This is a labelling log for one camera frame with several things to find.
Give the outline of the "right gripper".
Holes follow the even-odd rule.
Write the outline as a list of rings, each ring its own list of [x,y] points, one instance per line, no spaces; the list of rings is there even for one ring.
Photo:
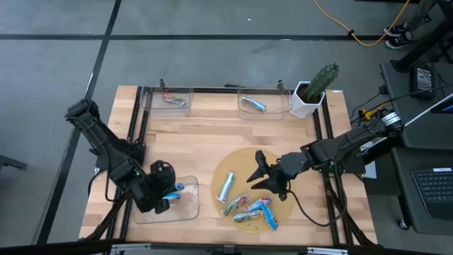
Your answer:
[[[290,152],[277,159],[276,164],[268,164],[263,151],[256,151],[255,161],[258,168],[248,177],[247,182],[264,178],[251,186],[251,189],[265,189],[277,194],[281,201],[287,199],[289,183],[298,174],[310,169],[310,156],[308,152]]]

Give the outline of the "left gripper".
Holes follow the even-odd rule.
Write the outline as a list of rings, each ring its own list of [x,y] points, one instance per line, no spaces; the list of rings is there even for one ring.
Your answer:
[[[176,173],[171,164],[162,160],[155,161],[150,167],[149,181],[155,202],[154,211],[161,214],[170,208],[169,200],[165,196],[176,190]]]

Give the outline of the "blue red granola bar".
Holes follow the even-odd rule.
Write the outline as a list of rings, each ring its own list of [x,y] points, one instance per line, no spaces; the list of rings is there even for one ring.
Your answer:
[[[260,205],[260,207],[261,207],[261,210],[263,211],[265,220],[266,220],[267,224],[269,225],[269,227],[272,230],[276,230],[278,228],[278,223],[277,223],[277,220],[276,220],[275,216],[273,215],[273,212],[270,209],[269,205],[263,203]]]
[[[262,210],[263,208],[269,208],[270,203],[272,203],[272,198],[270,196],[264,196],[253,202],[245,209],[245,211],[248,213],[255,210]]]

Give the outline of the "green red granola bar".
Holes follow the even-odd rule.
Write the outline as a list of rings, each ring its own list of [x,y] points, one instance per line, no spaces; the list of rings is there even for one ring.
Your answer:
[[[228,216],[230,213],[239,209],[242,205],[248,203],[250,198],[246,194],[241,194],[237,198],[233,199],[225,209],[222,210],[224,216]]]

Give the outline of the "wide clear plastic tray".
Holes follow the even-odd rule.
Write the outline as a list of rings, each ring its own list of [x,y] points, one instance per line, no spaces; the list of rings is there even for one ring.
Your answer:
[[[176,179],[176,183],[184,183],[185,188],[180,193],[180,199],[169,201],[170,208],[161,214],[154,210],[142,213],[134,206],[133,220],[137,224],[154,224],[193,220],[199,214],[199,183],[195,176],[185,176]]]

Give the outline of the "clear plastic bin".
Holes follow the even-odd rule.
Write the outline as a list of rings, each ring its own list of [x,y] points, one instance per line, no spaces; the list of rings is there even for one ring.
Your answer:
[[[182,97],[186,100],[184,107],[165,102],[164,94]],[[150,86],[143,86],[140,94],[140,106],[151,115],[190,115],[193,102],[193,88],[191,84],[157,82]]]
[[[249,97],[254,101],[266,105],[266,111],[261,112],[243,101],[242,97]],[[243,120],[280,120],[291,109],[291,91],[287,90],[282,82],[272,88],[239,87],[237,89],[237,103],[239,117]]]

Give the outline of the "black crossbar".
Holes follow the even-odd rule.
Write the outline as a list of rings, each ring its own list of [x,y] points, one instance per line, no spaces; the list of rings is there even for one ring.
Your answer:
[[[126,242],[121,239],[82,240],[77,242],[63,242],[51,244],[34,244],[27,246],[0,247],[3,255],[31,255],[42,252],[44,255],[90,255],[110,252],[114,244],[137,244],[143,242]],[[186,244],[186,243],[159,243],[152,244],[151,249],[168,250],[202,250],[220,251],[223,254],[234,254],[240,251],[265,251],[265,252],[296,252],[306,254],[308,247],[314,246],[273,246],[273,245],[239,245],[239,244]],[[325,246],[324,248],[345,249],[349,255],[441,255],[420,251],[405,251],[400,249],[387,249],[377,246],[358,246],[351,244],[339,244],[337,246]]]

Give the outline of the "white hexagonal plant pot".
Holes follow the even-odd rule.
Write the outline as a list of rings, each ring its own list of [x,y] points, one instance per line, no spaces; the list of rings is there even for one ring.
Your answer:
[[[315,110],[317,110],[319,107],[321,107],[321,104],[323,103],[323,100],[326,97],[326,92],[323,91],[318,99],[317,102],[315,103],[307,103],[300,99],[300,97],[297,95],[298,90],[300,89],[305,89],[309,85],[308,81],[300,81],[297,84],[296,89],[291,95],[290,103],[291,103],[291,110],[290,113],[298,118],[307,118],[311,114],[314,113]]]

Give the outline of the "small white box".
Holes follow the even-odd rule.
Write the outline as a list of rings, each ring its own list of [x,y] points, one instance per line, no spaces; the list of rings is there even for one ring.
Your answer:
[[[363,177],[366,179],[376,179],[377,178],[377,168],[376,163],[373,161],[365,166],[365,173]]]

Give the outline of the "green cactus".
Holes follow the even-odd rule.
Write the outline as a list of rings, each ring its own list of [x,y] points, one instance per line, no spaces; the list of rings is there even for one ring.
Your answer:
[[[318,74],[311,80],[304,92],[304,99],[308,103],[318,103],[321,94],[331,85],[339,73],[339,64],[331,63],[323,67]]]

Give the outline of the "grey chair foot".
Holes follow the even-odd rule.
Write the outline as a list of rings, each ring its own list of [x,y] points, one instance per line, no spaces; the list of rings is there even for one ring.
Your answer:
[[[16,168],[17,170],[25,170],[27,164],[0,154],[0,171],[4,166],[10,166]]]

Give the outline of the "black power adapter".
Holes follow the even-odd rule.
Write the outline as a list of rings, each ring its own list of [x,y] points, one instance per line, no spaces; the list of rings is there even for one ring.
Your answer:
[[[410,69],[409,89],[413,98],[431,101],[435,98],[432,72],[423,63],[416,62]]]

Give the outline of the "person's sneaker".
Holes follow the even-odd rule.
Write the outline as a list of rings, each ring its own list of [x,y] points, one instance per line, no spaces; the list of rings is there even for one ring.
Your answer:
[[[392,50],[397,50],[399,48],[410,45],[413,40],[408,39],[406,35],[400,35],[398,37],[390,37],[386,40],[385,45]]]
[[[394,25],[392,27],[387,26],[384,28],[384,33],[390,37],[399,37],[401,35],[405,35],[409,31],[408,26],[406,23],[402,23],[400,25]]]

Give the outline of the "person's leg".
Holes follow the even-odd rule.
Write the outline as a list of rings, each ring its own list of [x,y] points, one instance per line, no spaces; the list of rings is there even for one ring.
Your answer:
[[[420,0],[416,10],[409,20],[406,21],[406,27],[409,30],[416,30],[417,27],[425,20],[429,10],[437,3],[437,0]]]

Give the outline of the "silver metal bracket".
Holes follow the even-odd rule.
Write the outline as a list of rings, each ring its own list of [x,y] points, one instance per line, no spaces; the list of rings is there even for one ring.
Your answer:
[[[324,247],[308,247],[306,255],[349,255],[345,249],[333,249]]]
[[[137,243],[137,244],[114,244],[111,246],[110,255],[125,255],[126,251],[141,251],[151,249],[150,243]]]

